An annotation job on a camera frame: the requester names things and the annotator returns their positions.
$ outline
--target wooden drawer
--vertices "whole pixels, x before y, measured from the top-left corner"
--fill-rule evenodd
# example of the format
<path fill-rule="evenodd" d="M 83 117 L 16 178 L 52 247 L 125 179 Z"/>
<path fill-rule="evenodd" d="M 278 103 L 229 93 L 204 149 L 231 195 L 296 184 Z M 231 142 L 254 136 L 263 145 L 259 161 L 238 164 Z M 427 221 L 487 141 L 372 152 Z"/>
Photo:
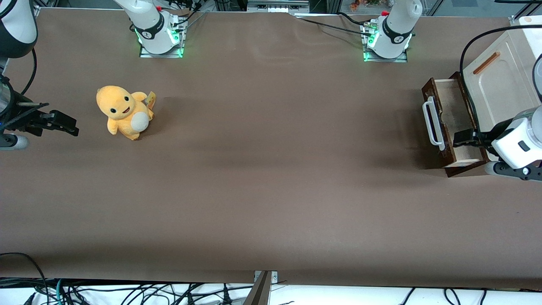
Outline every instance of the wooden drawer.
<path fill-rule="evenodd" d="M 453 147 L 454 133 L 472 128 L 474 120 L 466 95 L 459 81 L 459 73 L 449 79 L 431 78 L 422 88 L 425 103 L 422 106 L 428 136 L 438 147 L 441 166 L 448 177 L 465 173 L 488 162 L 485 149 Z"/>

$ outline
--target blue cable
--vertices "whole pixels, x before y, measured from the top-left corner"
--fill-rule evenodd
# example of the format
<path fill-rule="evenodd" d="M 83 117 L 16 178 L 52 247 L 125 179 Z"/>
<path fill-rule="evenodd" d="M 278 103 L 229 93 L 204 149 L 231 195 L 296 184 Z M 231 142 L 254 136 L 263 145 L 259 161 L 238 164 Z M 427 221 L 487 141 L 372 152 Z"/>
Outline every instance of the blue cable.
<path fill-rule="evenodd" d="M 59 281 L 56 283 L 56 299 L 58 300 L 59 305 L 62 304 L 62 300 L 60 299 L 60 282 L 62 282 L 62 279 L 60 278 Z"/>

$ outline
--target white drawer handle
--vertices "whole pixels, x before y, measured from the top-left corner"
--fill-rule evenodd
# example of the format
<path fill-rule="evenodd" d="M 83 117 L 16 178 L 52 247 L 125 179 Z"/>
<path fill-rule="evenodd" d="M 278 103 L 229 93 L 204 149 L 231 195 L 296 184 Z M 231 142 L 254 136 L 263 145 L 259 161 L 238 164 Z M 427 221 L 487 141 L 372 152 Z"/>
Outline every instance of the white drawer handle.
<path fill-rule="evenodd" d="M 431 110 L 431 116 L 433 117 L 433 123 L 429 118 L 429 113 L 427 112 L 427 107 Z M 442 130 L 440 128 L 440 122 L 438 121 L 437 109 L 435 107 L 435 100 L 433 97 L 429 97 L 422 106 L 423 116 L 425 118 L 425 125 L 427 126 L 427 134 L 429 135 L 429 141 L 434 146 L 438 146 L 440 150 L 444 150 L 446 145 L 444 144 L 444 139 L 442 137 Z"/>

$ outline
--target white plush belly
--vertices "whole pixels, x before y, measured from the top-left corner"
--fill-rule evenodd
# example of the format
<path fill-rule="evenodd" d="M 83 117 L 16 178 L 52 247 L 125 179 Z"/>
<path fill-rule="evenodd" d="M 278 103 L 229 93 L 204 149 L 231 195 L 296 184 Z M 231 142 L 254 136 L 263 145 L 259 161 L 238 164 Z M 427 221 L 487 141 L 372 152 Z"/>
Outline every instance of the white plush belly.
<path fill-rule="evenodd" d="M 132 117 L 130 125 L 132 125 L 133 130 L 141 132 L 149 125 L 149 116 L 145 112 L 136 112 Z"/>

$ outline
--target tag on plush toy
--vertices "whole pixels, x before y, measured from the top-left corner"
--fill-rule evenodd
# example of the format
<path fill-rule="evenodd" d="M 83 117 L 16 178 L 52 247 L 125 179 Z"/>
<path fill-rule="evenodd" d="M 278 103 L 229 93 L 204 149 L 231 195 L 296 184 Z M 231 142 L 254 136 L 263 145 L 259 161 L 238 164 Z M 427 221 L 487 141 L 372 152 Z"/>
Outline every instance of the tag on plush toy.
<path fill-rule="evenodd" d="M 120 131 L 130 140 L 138 140 L 140 132 L 147 129 L 154 118 L 152 107 L 156 95 L 143 92 L 132 94 L 117 86 L 105 86 L 98 90 L 96 102 L 100 110 L 107 115 L 107 130 L 112 135 Z"/>
<path fill-rule="evenodd" d="M 152 110 L 152 108 L 154 107 L 155 101 L 156 101 L 156 94 L 151 91 L 151 93 L 149 93 L 149 96 L 145 99 L 145 105 L 147 105 L 147 108 Z"/>

